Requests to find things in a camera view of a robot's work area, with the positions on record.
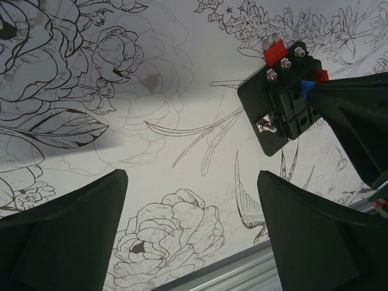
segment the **metal screw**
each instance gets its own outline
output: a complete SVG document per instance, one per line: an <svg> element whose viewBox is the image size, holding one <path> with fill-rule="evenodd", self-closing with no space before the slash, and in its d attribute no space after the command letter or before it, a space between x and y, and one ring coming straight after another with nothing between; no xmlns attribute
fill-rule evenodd
<svg viewBox="0 0 388 291"><path fill-rule="evenodd" d="M280 66L281 66L282 69L289 69L289 68L291 68L291 62L290 62L289 59L283 58L280 61Z"/></svg>
<svg viewBox="0 0 388 291"><path fill-rule="evenodd" d="M304 56L306 55L306 51L301 47L297 47L294 50L294 54L295 54L295 56L297 56L299 58L304 58Z"/></svg>
<svg viewBox="0 0 388 291"><path fill-rule="evenodd" d="M268 79L268 81L275 81L276 79L278 79L277 72L275 72L274 69L269 69L267 71L267 79Z"/></svg>
<svg viewBox="0 0 388 291"><path fill-rule="evenodd" d="M277 128L273 125L271 125L271 122L269 122L268 120L265 120L265 119L262 119L260 120L259 122L257 122L257 128L261 131L264 131L264 132L272 132L272 133L275 133L277 132Z"/></svg>

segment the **black mounting plate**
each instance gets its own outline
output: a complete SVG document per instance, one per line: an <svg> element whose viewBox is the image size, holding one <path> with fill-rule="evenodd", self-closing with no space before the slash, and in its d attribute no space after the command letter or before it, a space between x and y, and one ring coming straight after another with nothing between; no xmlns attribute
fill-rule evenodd
<svg viewBox="0 0 388 291"><path fill-rule="evenodd" d="M295 56L294 51L298 47L306 52L305 57ZM320 119L302 97L301 80L314 80L314 69L322 69L321 61L308 55L303 42L296 42L287 51L285 58L292 63L291 68L282 70L280 61L272 67L265 66L238 89L244 110L267 156L273 156ZM277 72L276 81L267 80L269 69ZM260 132L258 129L256 123L266 116L278 129L276 133Z"/></svg>

